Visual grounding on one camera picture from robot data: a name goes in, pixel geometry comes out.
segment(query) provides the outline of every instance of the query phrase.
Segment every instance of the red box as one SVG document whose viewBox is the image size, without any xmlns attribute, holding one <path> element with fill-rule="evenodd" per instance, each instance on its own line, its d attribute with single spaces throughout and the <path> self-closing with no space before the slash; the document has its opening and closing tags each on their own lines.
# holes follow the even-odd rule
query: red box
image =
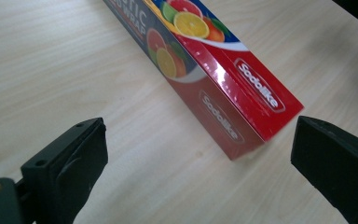
<svg viewBox="0 0 358 224">
<path fill-rule="evenodd" d="M 303 108 L 199 0 L 104 2 L 231 160 Z"/>
</svg>

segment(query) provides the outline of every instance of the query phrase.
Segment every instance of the citrus fruit image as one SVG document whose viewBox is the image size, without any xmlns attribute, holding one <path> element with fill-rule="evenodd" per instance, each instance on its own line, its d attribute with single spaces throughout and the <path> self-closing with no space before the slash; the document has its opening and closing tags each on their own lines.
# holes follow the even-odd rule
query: citrus fruit image
<svg viewBox="0 0 358 224">
<path fill-rule="evenodd" d="M 178 12 L 173 19 L 173 25 L 182 35 L 206 38 L 210 33 L 206 22 L 191 12 Z"/>
<path fill-rule="evenodd" d="M 202 18 L 201 10 L 188 0 L 167 0 L 167 3 L 178 12 L 191 12 Z"/>
<path fill-rule="evenodd" d="M 178 13 L 178 11 L 166 2 L 161 3 L 160 10 L 164 19 L 170 23 L 173 23 L 173 18 L 175 18 L 175 15 Z"/>
<path fill-rule="evenodd" d="M 216 28 L 211 19 L 204 17 L 203 20 L 208 25 L 209 35 L 206 37 L 208 40 L 216 41 L 216 42 L 225 42 L 225 34 L 223 31 Z"/>
<path fill-rule="evenodd" d="M 161 34 L 156 29 L 149 29 L 147 31 L 147 49 L 152 61 L 157 64 L 157 51 L 158 49 L 165 49 L 165 41 Z"/>
<path fill-rule="evenodd" d="M 157 63 L 159 70 L 166 77 L 175 78 L 186 75 L 185 63 L 176 56 L 171 46 L 157 51 Z"/>
</svg>

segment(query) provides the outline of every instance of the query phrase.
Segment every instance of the wood grain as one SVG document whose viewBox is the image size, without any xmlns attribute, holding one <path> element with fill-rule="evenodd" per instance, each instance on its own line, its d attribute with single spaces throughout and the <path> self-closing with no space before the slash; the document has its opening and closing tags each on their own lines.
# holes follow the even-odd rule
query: wood grain
<svg viewBox="0 0 358 224">
<path fill-rule="evenodd" d="M 358 20 L 328 0 L 204 0 L 293 92 L 358 136 Z M 75 223 L 346 223 L 290 164 L 296 121 L 229 161 L 103 1 L 0 0 L 0 177 L 103 117 L 109 163 Z"/>
</svg>

